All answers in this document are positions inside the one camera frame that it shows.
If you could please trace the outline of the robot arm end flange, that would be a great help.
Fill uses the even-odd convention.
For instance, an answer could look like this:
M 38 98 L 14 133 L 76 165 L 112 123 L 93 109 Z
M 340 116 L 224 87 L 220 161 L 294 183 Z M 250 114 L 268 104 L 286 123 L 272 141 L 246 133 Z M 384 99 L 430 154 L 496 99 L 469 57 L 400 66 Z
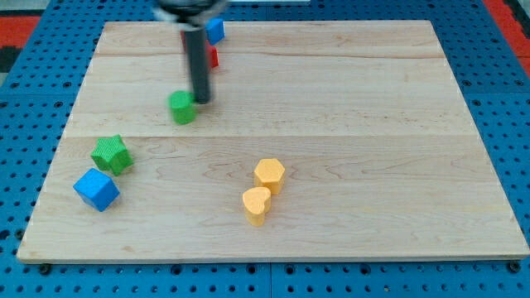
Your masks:
M 203 27 L 228 5 L 228 0 L 155 0 L 152 14 L 158 21 Z

